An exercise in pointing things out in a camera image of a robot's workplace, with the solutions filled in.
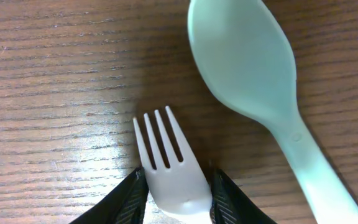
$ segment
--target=fork head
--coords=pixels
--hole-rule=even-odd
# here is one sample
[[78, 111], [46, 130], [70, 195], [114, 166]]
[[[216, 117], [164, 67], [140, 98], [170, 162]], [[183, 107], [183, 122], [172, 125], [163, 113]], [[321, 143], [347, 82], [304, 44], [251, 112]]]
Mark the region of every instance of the fork head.
[[156, 169], [152, 167], [139, 124], [134, 118], [140, 160], [145, 170], [150, 193], [158, 208], [173, 218], [183, 220], [202, 213], [209, 214], [212, 195], [208, 182], [171, 109], [166, 106], [165, 110], [183, 158], [181, 162], [178, 160], [160, 113], [155, 110], [158, 129], [170, 164], [169, 168], [165, 166], [162, 159], [148, 114], [144, 114], [144, 119]]

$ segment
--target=wooden table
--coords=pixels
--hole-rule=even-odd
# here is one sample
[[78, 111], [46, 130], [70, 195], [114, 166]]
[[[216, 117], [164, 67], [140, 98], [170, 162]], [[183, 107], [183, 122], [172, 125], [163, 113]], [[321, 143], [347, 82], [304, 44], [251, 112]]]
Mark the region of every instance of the wooden table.
[[[0, 0], [0, 223], [68, 223], [140, 160], [131, 118], [171, 105], [203, 167], [278, 223], [315, 223], [258, 123], [208, 91], [189, 0]], [[358, 201], [358, 1], [266, 1], [296, 56], [301, 113]], [[152, 199], [145, 223], [176, 223]]]

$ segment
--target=spoon handle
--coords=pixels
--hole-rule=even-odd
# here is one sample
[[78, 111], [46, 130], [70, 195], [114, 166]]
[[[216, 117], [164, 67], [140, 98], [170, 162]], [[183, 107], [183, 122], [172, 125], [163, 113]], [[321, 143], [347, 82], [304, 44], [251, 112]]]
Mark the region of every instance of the spoon handle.
[[320, 224], [358, 224], [358, 206], [297, 113], [270, 129], [288, 160]]

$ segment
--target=light green spoon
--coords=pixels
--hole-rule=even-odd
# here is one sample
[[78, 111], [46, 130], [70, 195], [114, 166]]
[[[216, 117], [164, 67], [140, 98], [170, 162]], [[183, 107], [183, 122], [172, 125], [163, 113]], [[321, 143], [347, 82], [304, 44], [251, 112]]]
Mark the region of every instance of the light green spoon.
[[293, 52], [263, 2], [192, 0], [188, 32], [213, 95], [272, 132], [317, 222], [358, 224], [357, 204], [299, 114]]

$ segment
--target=spoon bowl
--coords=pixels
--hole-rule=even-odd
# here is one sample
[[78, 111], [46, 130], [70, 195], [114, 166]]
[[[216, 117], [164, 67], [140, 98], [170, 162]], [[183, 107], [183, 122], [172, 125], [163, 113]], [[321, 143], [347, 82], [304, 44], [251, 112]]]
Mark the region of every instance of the spoon bowl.
[[358, 223], [358, 206], [304, 124], [291, 46], [261, 0], [192, 0], [188, 33], [212, 94], [270, 130], [318, 223]]

